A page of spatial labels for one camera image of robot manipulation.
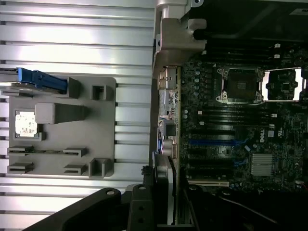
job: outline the computer motherboard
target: computer motherboard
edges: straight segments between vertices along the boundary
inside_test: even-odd
[[[213,62],[203,53],[177,70],[170,117],[179,126],[179,169],[189,183],[306,190],[307,82],[304,70],[290,67],[292,52],[274,65]]]

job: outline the red wire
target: red wire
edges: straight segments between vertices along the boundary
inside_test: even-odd
[[[308,188],[307,188],[307,186],[306,186],[305,184],[303,184],[303,183],[302,183],[302,185],[303,185],[303,186],[305,187],[305,189],[306,189],[306,190],[308,191]]]

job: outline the circuit board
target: circuit board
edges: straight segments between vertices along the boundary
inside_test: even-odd
[[[201,185],[227,182],[222,185],[242,191],[305,190],[308,108],[289,100],[300,73],[267,73],[269,100],[255,102],[261,75],[238,66],[225,84],[236,100],[223,103],[225,66],[194,57],[181,68],[179,154],[186,178]]]

